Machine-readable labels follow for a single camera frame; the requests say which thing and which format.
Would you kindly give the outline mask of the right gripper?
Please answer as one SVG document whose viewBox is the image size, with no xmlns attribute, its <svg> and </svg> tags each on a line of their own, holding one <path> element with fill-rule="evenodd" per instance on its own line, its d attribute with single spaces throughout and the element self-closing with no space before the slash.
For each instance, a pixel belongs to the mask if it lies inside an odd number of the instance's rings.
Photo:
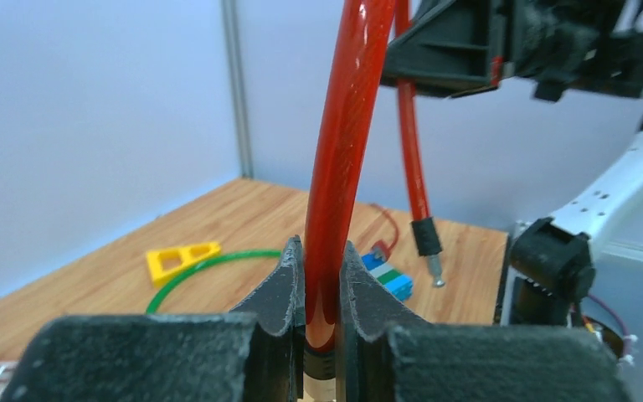
<svg viewBox="0 0 643 402">
<path fill-rule="evenodd" d="M 618 31 L 623 1 L 422 1 L 391 40 L 381 84 L 457 98 L 496 90 L 505 75 L 536 82 L 536 98 L 568 89 L 643 99 L 643 31 Z"/>
</svg>

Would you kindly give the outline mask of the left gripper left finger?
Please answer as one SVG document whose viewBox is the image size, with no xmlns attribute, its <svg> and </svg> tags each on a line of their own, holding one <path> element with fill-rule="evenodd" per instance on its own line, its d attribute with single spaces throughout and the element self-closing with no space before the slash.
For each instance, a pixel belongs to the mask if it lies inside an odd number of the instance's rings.
<svg viewBox="0 0 643 402">
<path fill-rule="evenodd" d="M 70 315 L 29 342 L 4 401 L 294 401 L 303 395 L 298 237 L 226 313 Z"/>
</svg>

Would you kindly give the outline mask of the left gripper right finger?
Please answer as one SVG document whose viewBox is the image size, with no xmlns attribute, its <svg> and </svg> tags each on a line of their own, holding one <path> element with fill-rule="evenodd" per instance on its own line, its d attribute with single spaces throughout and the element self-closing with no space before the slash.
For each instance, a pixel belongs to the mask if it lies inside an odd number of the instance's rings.
<svg viewBox="0 0 643 402">
<path fill-rule="evenodd" d="M 566 327 L 431 323 L 373 278 L 353 245 L 339 276 L 340 401 L 628 401 L 615 357 Z"/>
</svg>

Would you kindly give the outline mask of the red cable lock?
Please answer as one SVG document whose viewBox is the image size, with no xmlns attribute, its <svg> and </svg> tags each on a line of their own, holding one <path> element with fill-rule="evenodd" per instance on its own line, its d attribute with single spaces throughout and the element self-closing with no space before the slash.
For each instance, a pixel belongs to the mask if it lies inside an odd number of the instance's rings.
<svg viewBox="0 0 643 402">
<path fill-rule="evenodd" d="M 388 36 L 410 27 L 407 1 L 346 1 L 327 84 L 304 244 L 307 379 L 336 377 L 339 276 Z"/>
</svg>

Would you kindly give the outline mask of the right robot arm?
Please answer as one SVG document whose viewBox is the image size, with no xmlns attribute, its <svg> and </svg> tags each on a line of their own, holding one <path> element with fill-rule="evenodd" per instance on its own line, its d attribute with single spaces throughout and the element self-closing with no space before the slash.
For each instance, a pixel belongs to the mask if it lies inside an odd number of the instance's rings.
<svg viewBox="0 0 643 402">
<path fill-rule="evenodd" d="M 381 82 L 399 93 L 403 129 L 416 95 L 459 98 L 532 80 L 542 101 L 567 90 L 643 99 L 643 1 L 626 30 L 622 1 L 423 1 L 395 4 Z M 610 232 L 643 201 L 643 119 L 627 151 L 580 195 L 516 238 L 519 276 L 502 319 L 568 326 L 589 294 Z"/>
</svg>

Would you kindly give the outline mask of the blue green white brick stack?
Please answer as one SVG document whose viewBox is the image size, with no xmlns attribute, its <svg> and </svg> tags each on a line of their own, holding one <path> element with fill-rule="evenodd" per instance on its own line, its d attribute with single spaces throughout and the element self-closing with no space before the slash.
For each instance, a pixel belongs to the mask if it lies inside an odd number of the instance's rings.
<svg viewBox="0 0 643 402">
<path fill-rule="evenodd" d="M 363 255 L 362 262 L 370 274 L 397 299 L 406 302 L 412 296 L 414 282 L 410 276 L 372 253 Z"/>
</svg>

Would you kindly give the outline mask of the yellow triangular toy piece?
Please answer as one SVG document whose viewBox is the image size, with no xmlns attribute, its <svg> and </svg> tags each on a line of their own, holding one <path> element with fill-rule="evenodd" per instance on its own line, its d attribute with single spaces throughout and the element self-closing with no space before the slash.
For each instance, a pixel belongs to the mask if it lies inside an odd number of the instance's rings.
<svg viewBox="0 0 643 402">
<path fill-rule="evenodd" d="M 220 255 L 220 243 L 205 242 L 149 250 L 145 257 L 151 283 L 163 287 L 186 269 Z"/>
</svg>

